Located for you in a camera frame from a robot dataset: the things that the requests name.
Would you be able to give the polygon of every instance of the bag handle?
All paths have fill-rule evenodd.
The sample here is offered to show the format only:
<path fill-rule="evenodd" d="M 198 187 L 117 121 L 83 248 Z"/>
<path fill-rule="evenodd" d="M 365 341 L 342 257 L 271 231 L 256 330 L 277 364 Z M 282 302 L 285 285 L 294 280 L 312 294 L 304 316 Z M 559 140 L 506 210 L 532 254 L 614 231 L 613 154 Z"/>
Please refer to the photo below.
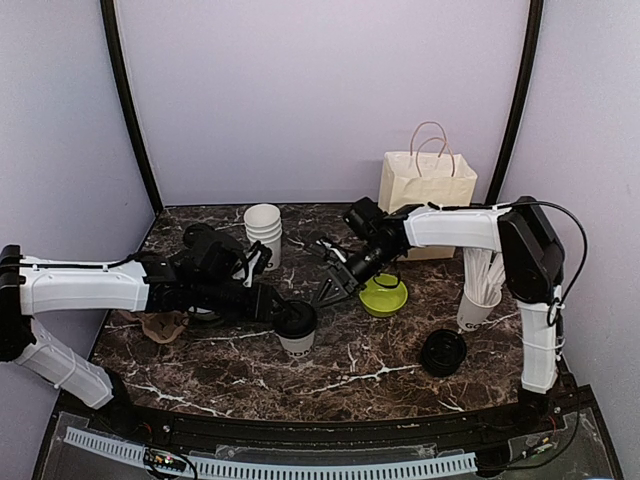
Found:
<path fill-rule="evenodd" d="M 416 136 L 418 135 L 418 132 L 420 131 L 420 129 L 425 125 L 436 125 L 438 128 L 440 128 L 440 131 L 442 132 L 442 137 L 444 138 L 444 145 L 442 145 L 442 150 L 440 150 L 440 153 L 438 154 L 438 156 L 442 155 L 442 152 L 444 152 L 445 145 L 449 143 L 449 140 L 447 140 L 447 132 L 444 131 L 444 127 L 442 125 L 440 125 L 438 122 L 434 122 L 431 120 L 422 122 L 420 125 L 416 127 L 415 131 L 413 132 L 413 135 L 411 135 L 411 142 L 409 143 L 409 156 L 413 155 L 413 142 L 415 141 Z"/>
<path fill-rule="evenodd" d="M 429 143 L 431 140 L 440 140 L 443 143 L 442 150 L 446 148 L 447 152 L 449 152 L 449 155 L 451 156 L 451 176 L 454 177 L 456 175 L 456 160 L 453 157 L 453 152 L 451 151 L 449 142 L 447 142 L 446 138 L 442 138 L 442 137 L 431 137 L 425 140 L 424 142 L 422 142 L 420 146 L 416 149 L 416 168 L 418 169 L 418 173 L 420 174 L 420 176 L 422 176 L 422 170 L 420 170 L 420 162 L 418 162 L 418 158 L 420 156 L 420 149 L 424 147 L 427 143 Z"/>

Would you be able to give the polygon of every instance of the white cup with black lid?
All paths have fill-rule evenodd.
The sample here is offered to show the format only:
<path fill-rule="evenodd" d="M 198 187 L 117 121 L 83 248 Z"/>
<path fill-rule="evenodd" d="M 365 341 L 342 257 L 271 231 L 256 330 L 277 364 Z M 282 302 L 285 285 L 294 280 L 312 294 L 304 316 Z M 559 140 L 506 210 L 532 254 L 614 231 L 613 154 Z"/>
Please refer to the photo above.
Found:
<path fill-rule="evenodd" d="M 273 329 L 287 355 L 302 358 L 309 355 L 315 340 L 318 316 L 314 308 L 305 302 L 288 302 L 290 314 L 273 321 Z"/>

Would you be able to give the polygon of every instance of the lavender wall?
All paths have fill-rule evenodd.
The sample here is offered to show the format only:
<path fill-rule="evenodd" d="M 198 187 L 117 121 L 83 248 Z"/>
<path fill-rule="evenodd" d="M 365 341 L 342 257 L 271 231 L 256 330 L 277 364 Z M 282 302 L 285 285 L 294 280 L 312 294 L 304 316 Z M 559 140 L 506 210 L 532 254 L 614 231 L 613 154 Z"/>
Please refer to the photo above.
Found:
<path fill-rule="evenodd" d="M 98 1 L 0 3 L 0 246 L 117 259 L 152 221 L 103 37 Z M 103 318 L 41 320 L 87 354 Z M 56 393 L 12 364 L 0 385 L 0 478 L 31 478 Z"/>
<path fill-rule="evenodd" d="M 384 152 L 426 119 L 448 127 L 484 198 L 528 4 L 120 0 L 165 203 L 377 197 Z"/>
<path fill-rule="evenodd" d="M 595 390 L 626 478 L 640 478 L 640 3 L 546 3 L 502 197 L 533 194 L 584 222 L 591 249 L 565 314 L 567 359 Z M 580 238 L 553 218 L 571 275 Z"/>

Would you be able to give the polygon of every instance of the stacked paper cups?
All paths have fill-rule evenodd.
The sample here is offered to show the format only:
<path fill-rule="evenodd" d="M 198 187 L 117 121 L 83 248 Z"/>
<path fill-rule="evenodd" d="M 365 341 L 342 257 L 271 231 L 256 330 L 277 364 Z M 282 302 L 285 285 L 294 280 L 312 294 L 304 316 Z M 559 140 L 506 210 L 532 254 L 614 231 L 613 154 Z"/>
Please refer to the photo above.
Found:
<path fill-rule="evenodd" d="M 280 209 L 267 203 L 254 205 L 244 212 L 244 225 L 247 229 L 247 238 L 252 244 L 261 242 L 271 249 L 272 256 L 266 270 L 278 268 L 282 248 Z"/>

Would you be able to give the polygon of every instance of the white cable tray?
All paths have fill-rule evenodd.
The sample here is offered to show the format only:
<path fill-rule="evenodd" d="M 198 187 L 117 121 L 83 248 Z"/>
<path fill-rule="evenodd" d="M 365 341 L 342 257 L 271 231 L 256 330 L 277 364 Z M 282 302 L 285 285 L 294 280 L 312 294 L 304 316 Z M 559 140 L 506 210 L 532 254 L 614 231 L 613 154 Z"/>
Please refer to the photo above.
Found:
<path fill-rule="evenodd" d="M 121 463 L 146 468 L 142 461 L 145 451 L 142 445 L 114 440 L 73 427 L 67 428 L 64 441 Z M 410 462 L 326 467 L 229 462 L 193 455 L 187 457 L 198 470 L 198 478 L 210 480 L 422 480 L 478 470 L 474 453 Z M 158 467 L 158 470 L 176 474 L 171 469 Z M 193 478 L 189 467 L 182 476 Z"/>

